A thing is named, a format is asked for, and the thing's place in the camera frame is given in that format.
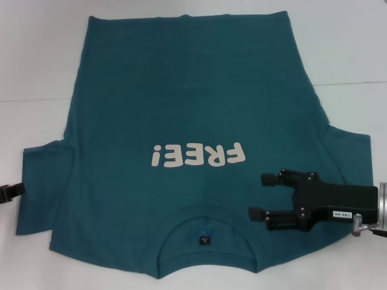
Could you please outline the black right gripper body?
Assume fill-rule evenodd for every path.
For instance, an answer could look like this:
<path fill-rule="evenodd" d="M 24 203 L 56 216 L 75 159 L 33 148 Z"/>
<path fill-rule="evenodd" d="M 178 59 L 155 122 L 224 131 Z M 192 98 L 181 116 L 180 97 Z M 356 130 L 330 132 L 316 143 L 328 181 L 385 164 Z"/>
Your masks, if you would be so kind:
<path fill-rule="evenodd" d="M 364 224 L 378 222 L 378 189 L 374 186 L 329 184 L 318 174 L 298 180 L 293 193 L 293 209 L 297 228 L 310 231 L 316 223 L 353 223 L 355 215 Z"/>

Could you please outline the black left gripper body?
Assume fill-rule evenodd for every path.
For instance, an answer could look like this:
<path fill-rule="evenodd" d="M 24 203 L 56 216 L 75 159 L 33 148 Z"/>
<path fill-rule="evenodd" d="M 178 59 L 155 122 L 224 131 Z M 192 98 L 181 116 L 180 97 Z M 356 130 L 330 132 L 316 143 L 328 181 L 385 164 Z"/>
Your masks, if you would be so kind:
<path fill-rule="evenodd" d="M 2 185 L 0 187 L 0 203 L 5 204 L 12 201 L 11 187 L 9 185 Z"/>

